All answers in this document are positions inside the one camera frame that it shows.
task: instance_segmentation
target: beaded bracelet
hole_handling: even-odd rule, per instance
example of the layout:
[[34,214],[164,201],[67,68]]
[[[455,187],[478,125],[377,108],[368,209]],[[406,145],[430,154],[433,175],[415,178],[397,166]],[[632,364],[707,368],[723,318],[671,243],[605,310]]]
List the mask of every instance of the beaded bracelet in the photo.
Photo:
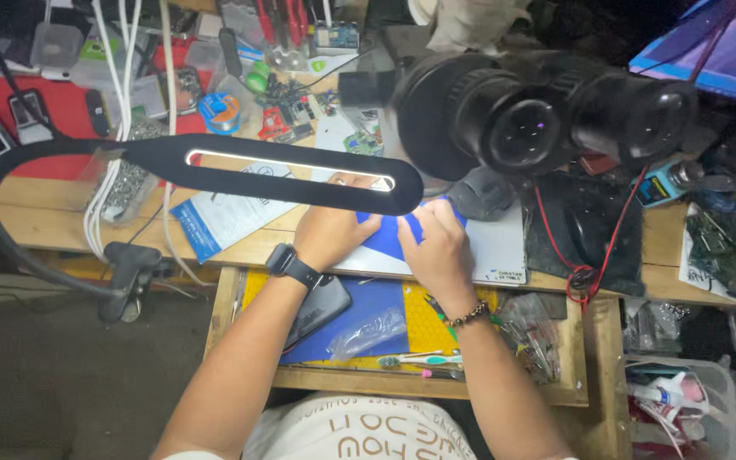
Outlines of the beaded bracelet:
[[472,312],[463,316],[462,318],[457,318],[452,321],[450,319],[445,318],[444,320],[445,326],[449,328],[456,328],[457,326],[467,324],[468,322],[471,322],[474,319],[476,319],[476,317],[486,314],[486,313],[490,314],[490,308],[487,308],[487,302],[485,302],[484,300],[479,300],[478,304],[476,305],[476,308]]

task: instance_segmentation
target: smartphone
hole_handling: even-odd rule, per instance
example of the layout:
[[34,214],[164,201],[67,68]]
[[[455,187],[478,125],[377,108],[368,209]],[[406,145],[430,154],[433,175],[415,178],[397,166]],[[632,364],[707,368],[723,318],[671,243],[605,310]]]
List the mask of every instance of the smartphone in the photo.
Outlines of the smartphone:
[[333,275],[325,275],[320,285],[312,289],[302,301],[283,350],[291,350],[349,306],[351,295],[342,285],[342,281]]

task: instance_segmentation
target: red mat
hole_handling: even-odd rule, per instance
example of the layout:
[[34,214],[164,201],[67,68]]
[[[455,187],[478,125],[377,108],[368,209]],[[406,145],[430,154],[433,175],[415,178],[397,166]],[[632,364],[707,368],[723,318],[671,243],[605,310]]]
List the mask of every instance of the red mat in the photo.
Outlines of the red mat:
[[[188,44],[189,42],[173,44],[172,54],[176,67],[183,65],[183,58],[187,54]],[[162,55],[163,48],[158,47],[158,52],[155,54],[155,63],[160,69],[164,68]],[[210,73],[199,72],[199,76],[201,84],[206,88],[211,76]],[[95,138],[97,136],[92,130],[90,116],[87,113],[87,104],[84,100],[87,89],[81,89],[69,82],[53,82],[39,77],[20,76],[16,77],[15,81],[20,89],[36,89],[41,93],[50,120],[59,131],[72,138]],[[0,121],[11,136],[18,139],[15,131],[15,120],[13,120],[10,107],[7,105],[7,99],[11,95],[12,91],[7,86],[7,82],[0,77]],[[200,114],[179,116],[178,134],[201,132],[206,132],[206,127]],[[86,155],[42,158],[22,164],[13,172],[13,175],[26,178],[76,180],[89,163],[90,158]]]

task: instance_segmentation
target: solder wire spool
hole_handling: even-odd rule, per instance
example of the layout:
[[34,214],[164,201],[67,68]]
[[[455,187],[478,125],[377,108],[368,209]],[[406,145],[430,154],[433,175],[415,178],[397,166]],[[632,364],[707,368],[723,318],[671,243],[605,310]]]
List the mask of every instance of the solder wire spool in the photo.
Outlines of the solder wire spool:
[[206,128],[216,134],[232,134],[240,127],[240,102],[225,92],[206,95],[199,111]]

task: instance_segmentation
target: person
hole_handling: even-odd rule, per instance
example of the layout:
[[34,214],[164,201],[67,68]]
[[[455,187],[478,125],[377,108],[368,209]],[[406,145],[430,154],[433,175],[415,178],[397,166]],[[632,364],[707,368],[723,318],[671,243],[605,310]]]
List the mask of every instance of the person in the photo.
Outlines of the person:
[[[477,308],[465,229],[445,200],[413,215],[424,240],[398,219],[399,242],[416,280],[450,319]],[[294,236],[298,258],[317,272],[344,259],[380,228],[354,212],[311,206]],[[317,394],[263,412],[277,363],[308,288],[270,277],[200,365],[152,460],[299,460],[389,457],[469,459],[475,455],[445,410],[426,400]],[[482,321],[455,328],[478,426],[497,460],[561,460],[572,452],[526,371]]]

